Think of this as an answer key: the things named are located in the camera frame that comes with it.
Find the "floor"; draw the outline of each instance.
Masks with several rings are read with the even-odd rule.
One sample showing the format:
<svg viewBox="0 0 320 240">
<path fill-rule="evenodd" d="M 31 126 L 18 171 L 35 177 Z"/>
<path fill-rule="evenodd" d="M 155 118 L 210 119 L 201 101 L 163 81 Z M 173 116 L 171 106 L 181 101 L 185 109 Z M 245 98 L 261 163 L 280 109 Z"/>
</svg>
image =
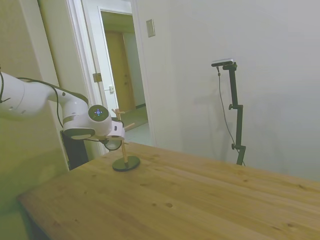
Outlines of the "floor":
<svg viewBox="0 0 320 240">
<path fill-rule="evenodd" d="M 121 120 L 124 123 L 124 126 L 128 126 L 134 123 L 134 126 L 128 128 L 127 131 L 137 128 L 141 125 L 148 123 L 148 115 L 146 106 L 140 107 L 138 109 L 128 111 L 125 114 L 121 115 Z"/>
<path fill-rule="evenodd" d="M 128 142 L 152 146 L 149 123 L 125 132 L 125 139 Z"/>
</svg>

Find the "wooden door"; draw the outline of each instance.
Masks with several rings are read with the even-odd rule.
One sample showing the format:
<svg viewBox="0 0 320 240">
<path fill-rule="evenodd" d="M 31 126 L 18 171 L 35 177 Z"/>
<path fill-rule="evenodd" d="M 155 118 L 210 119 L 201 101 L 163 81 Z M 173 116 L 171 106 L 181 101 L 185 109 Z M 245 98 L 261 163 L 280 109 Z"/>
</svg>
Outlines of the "wooden door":
<svg viewBox="0 0 320 240">
<path fill-rule="evenodd" d="M 119 109 L 123 112 L 133 110 L 136 105 L 123 34 L 122 32 L 107 31 L 105 38 Z"/>
</svg>

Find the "white robotic arm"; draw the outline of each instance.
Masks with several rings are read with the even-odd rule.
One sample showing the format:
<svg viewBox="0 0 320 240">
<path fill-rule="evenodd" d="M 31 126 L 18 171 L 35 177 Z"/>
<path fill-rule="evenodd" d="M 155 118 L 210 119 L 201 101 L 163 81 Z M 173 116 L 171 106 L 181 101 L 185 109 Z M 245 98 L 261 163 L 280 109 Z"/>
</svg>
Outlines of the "white robotic arm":
<svg viewBox="0 0 320 240">
<path fill-rule="evenodd" d="M 6 73 L 0 74 L 1 118 L 24 120 L 39 113 L 47 100 L 58 101 L 62 107 L 63 132 L 68 137 L 75 140 L 97 140 L 105 146 L 109 140 L 124 140 L 123 123 L 112 120 L 104 106 L 89 107 L 85 96 L 46 82 L 32 79 L 25 82 Z"/>
</svg>

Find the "light switch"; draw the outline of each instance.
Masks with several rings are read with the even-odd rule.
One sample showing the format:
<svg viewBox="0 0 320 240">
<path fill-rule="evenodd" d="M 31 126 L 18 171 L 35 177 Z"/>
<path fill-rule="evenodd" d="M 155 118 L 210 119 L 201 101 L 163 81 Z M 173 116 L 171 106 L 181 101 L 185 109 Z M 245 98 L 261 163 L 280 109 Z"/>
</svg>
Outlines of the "light switch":
<svg viewBox="0 0 320 240">
<path fill-rule="evenodd" d="M 150 19 L 146 21 L 146 29 L 148 31 L 148 37 L 151 38 L 156 35 L 155 33 L 155 26 L 154 26 L 154 20 Z"/>
</svg>

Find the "black metal stand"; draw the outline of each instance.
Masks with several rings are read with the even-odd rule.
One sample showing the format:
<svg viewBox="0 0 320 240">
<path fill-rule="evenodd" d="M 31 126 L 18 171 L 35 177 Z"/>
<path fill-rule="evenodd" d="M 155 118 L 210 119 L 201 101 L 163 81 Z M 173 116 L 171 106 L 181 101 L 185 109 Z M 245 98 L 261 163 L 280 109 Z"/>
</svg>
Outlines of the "black metal stand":
<svg viewBox="0 0 320 240">
<path fill-rule="evenodd" d="M 239 155 L 238 155 L 238 159 L 236 161 L 236 164 L 242 165 L 244 162 L 246 146 L 241 145 L 242 119 L 243 119 L 244 106 L 238 104 L 237 84 L 236 84 L 237 63 L 234 62 L 233 64 L 225 65 L 222 67 L 222 69 L 229 70 L 231 97 L 232 97 L 232 104 L 229 105 L 229 110 L 231 110 L 231 109 L 237 110 L 235 145 L 232 143 L 231 147 L 232 147 L 232 149 L 239 150 Z"/>
</svg>

